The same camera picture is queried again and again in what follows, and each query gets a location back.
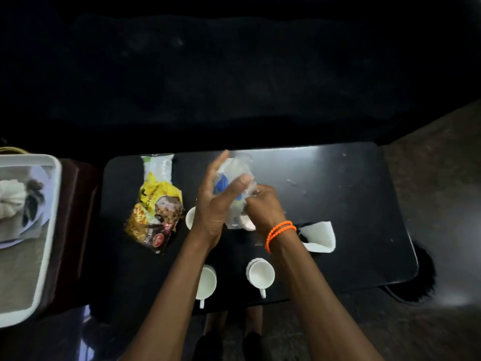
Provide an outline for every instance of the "table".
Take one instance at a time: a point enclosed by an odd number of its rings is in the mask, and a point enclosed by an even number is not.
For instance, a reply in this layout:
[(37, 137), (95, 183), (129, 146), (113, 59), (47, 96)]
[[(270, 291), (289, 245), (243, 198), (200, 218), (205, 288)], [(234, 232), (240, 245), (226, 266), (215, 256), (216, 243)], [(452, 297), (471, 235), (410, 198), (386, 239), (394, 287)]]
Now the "table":
[[(276, 188), (288, 220), (295, 224), (332, 222), (335, 251), (312, 255), (335, 292), (415, 276), (417, 259), (378, 146), (360, 142), (243, 152), (253, 157), (257, 182)], [(218, 153), (175, 155), (172, 182), (182, 190), (187, 210), (195, 205), (206, 165)], [(98, 279), (92, 312), (105, 322), (125, 327), (143, 320), (189, 232), (180, 222), (165, 255), (154, 255), (124, 233), (142, 181), (139, 156), (116, 157), (107, 164), (97, 257), (93, 259)], [(247, 282), (245, 267), (252, 258), (270, 261), (265, 249), (255, 243), (255, 233), (225, 228), (206, 261), (216, 269), (217, 289), (206, 300), (204, 312), (287, 300), (279, 273), (266, 299)], [(198, 306), (196, 301), (194, 313), (199, 312)]]

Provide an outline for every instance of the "plastic packet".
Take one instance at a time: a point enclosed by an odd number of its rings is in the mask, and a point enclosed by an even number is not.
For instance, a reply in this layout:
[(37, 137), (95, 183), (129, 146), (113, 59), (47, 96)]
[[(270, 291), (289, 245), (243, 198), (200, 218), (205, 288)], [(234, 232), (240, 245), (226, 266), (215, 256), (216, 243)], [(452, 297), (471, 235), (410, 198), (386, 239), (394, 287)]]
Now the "plastic packet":
[(165, 251), (182, 216), (182, 192), (172, 185), (172, 158), (142, 156), (144, 184), (132, 210), (126, 232), (156, 254)]
[(227, 160), (220, 166), (217, 177), (214, 182), (213, 193), (215, 195), (221, 193), (229, 185), (230, 182), (243, 174), (249, 174), (253, 177), (253, 180), (249, 184), (249, 187), (239, 195), (231, 204), (227, 218), (225, 219), (225, 225), (229, 229), (242, 229), (243, 223), (241, 220), (241, 214), (244, 210), (245, 199), (252, 195), (257, 190), (257, 183), (254, 180), (254, 176), (251, 172), (252, 157), (248, 154), (238, 154), (234, 158), (227, 158)]

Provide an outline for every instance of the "person's right hand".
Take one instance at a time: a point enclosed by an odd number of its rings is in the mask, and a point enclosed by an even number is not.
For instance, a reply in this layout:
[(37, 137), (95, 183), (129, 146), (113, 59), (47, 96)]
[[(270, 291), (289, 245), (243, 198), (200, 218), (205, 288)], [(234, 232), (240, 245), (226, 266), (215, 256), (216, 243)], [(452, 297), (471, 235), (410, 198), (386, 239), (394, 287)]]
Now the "person's right hand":
[(256, 196), (246, 199), (245, 211), (265, 241), (272, 228), (285, 221), (286, 216), (273, 187), (258, 184), (257, 190)]

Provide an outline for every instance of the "forearm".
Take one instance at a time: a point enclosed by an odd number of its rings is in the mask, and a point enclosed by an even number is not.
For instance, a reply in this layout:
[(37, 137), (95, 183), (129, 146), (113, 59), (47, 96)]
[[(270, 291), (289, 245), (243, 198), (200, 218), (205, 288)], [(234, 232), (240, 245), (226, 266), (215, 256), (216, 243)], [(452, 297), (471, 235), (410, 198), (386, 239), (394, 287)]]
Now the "forearm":
[(312, 359), (382, 360), (332, 292), (311, 255), (292, 230), (271, 249), (304, 326)]
[(201, 269), (209, 251), (204, 243), (193, 231), (187, 236), (122, 361), (180, 359)]

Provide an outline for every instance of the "leg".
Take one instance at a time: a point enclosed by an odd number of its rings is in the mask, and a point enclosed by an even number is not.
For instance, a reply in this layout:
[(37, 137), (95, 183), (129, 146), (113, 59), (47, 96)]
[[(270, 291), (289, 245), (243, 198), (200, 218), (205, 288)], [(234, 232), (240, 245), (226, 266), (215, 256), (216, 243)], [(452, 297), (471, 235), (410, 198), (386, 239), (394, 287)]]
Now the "leg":
[(262, 341), (262, 306), (245, 309), (243, 341), (246, 361), (271, 361), (271, 354)]
[(224, 330), (227, 312), (209, 313), (205, 319), (204, 335), (195, 346), (192, 361), (222, 361)]

